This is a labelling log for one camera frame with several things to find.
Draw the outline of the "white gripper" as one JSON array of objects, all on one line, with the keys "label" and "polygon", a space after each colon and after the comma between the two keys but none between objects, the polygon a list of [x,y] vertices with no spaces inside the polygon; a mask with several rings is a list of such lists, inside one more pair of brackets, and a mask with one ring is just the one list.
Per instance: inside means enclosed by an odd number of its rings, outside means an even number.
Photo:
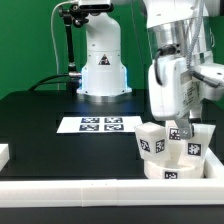
[{"label": "white gripper", "polygon": [[189,73],[184,57],[166,56],[158,59],[162,84],[156,81],[154,65],[150,66],[148,74],[153,117],[157,121],[176,120],[181,139],[194,136],[194,128],[184,116],[198,107],[203,99],[219,100],[224,95],[224,65],[206,62],[194,66],[193,70],[202,76],[203,81]]}]

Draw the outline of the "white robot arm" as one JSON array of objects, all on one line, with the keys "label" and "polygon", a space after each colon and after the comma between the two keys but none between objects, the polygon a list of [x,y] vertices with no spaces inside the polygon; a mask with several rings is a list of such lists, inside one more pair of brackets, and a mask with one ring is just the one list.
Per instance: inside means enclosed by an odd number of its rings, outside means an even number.
[{"label": "white robot arm", "polygon": [[[93,99],[130,90],[121,69],[120,28],[106,13],[123,0],[81,0],[87,14],[87,63],[79,93]],[[224,96],[224,65],[213,59],[211,17],[224,15],[224,0],[137,0],[144,16],[151,66],[148,90],[153,117],[173,120],[183,139],[194,136],[189,118],[204,99]]]}]

